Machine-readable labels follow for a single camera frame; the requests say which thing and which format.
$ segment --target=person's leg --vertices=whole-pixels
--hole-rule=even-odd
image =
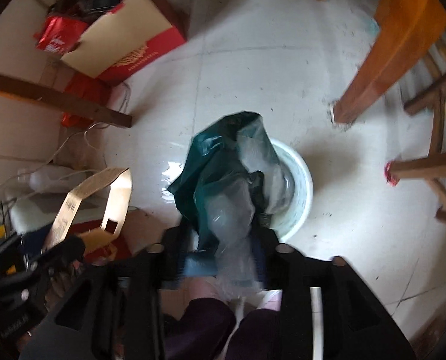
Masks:
[[[236,318],[219,299],[211,279],[193,279],[189,291],[192,300],[165,337],[166,358],[213,360],[226,344]]]
[[[281,292],[263,299],[248,313],[229,341],[225,360],[268,360],[278,358],[281,344],[277,334]]]

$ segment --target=pink shoe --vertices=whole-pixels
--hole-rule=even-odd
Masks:
[[[282,294],[283,291],[280,289],[268,291],[257,308],[280,311]]]
[[[213,298],[221,300],[220,292],[216,285],[216,278],[211,276],[192,277],[188,284],[189,300],[200,298]]]

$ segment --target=dark purple pants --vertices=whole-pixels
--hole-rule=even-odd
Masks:
[[[231,338],[226,360],[267,360],[280,349],[277,339],[278,313],[251,311]],[[223,302],[212,298],[192,300],[181,320],[165,338],[168,360],[213,360],[223,349],[236,318]]]

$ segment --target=red plastic bag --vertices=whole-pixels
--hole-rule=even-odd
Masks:
[[[88,24],[78,19],[59,15],[46,17],[36,48],[63,55],[71,51]]]
[[[100,105],[106,105],[111,96],[112,88],[108,84],[98,79],[92,79],[81,73],[75,73],[64,92],[71,93],[82,99]],[[84,117],[76,116],[68,112],[63,113],[61,125],[63,127],[87,128],[93,121]]]

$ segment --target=floor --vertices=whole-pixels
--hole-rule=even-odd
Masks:
[[[311,257],[344,256],[408,338],[435,313],[446,315],[438,201],[423,181],[392,187],[383,176],[387,161],[427,154],[432,115],[409,117],[401,105],[427,84],[427,72],[416,66],[350,128],[328,116],[375,39],[377,0],[191,1],[188,43],[128,80],[135,125],[101,137],[108,165],[131,168],[131,203],[148,215],[134,248],[143,233],[177,222],[165,188],[193,134],[255,111],[312,173],[313,208],[289,243]]]

